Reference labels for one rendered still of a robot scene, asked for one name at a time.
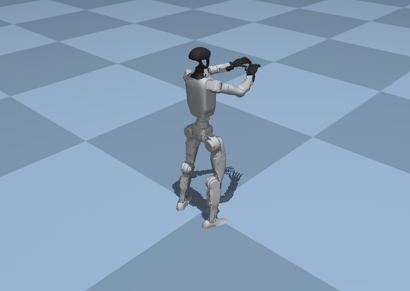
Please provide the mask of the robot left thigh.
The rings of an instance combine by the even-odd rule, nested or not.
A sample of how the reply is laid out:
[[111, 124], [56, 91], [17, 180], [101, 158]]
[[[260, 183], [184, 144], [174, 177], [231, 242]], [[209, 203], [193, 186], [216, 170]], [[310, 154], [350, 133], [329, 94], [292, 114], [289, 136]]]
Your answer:
[[192, 135], [192, 124], [184, 128], [184, 134], [187, 137], [187, 139], [186, 139], [186, 160], [185, 160], [186, 163], [183, 167], [183, 173], [190, 175], [193, 173], [194, 168], [195, 168], [194, 163], [195, 163], [197, 151], [198, 151], [199, 145], [201, 144], [201, 141], [198, 141]]

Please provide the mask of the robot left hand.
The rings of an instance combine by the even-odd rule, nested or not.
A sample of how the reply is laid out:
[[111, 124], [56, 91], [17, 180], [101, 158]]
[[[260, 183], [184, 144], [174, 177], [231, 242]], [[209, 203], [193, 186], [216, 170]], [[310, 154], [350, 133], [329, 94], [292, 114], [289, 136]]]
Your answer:
[[247, 68], [247, 66], [243, 64], [246, 64], [246, 63], [251, 64], [252, 62], [247, 57], [243, 57], [243, 58], [239, 58], [235, 60], [234, 62], [229, 62], [229, 63], [231, 65], [226, 67], [226, 71], [231, 71], [234, 69], [234, 67], [239, 67], [239, 66]]

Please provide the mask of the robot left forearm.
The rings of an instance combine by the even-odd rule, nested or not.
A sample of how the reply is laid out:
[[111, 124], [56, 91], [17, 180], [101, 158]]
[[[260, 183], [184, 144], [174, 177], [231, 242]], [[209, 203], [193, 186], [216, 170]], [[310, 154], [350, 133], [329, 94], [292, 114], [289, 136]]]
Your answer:
[[214, 65], [214, 66], [209, 66], [208, 67], [208, 73], [210, 75], [216, 74], [216, 73], [220, 73], [220, 72], [229, 72], [226, 71], [226, 67], [230, 66], [230, 63], [225, 63], [225, 64], [219, 64], [219, 65]]

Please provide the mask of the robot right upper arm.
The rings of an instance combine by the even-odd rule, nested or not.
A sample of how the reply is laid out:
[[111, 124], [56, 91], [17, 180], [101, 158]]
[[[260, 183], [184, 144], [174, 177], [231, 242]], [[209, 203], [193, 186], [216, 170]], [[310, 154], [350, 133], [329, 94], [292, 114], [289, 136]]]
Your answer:
[[206, 90], [210, 90], [213, 93], [223, 93], [229, 95], [235, 95], [236, 97], [243, 97], [246, 91], [242, 91], [234, 85], [223, 83], [219, 80], [208, 81], [206, 84]]

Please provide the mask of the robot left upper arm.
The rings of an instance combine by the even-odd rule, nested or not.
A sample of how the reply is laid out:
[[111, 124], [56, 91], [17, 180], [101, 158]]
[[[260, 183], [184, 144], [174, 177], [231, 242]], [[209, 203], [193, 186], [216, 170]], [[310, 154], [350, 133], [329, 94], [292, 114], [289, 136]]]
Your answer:
[[[195, 69], [194, 69], [194, 70], [195, 70]], [[185, 81], [185, 79], [186, 79], [187, 74], [189, 74], [190, 72], [192, 72], [191, 69], [186, 69], [186, 71], [185, 71], [185, 73], [184, 73], [184, 76], [183, 76], [183, 80], [184, 80], [184, 81]], [[208, 69], [204, 69], [204, 73], [209, 75]]]

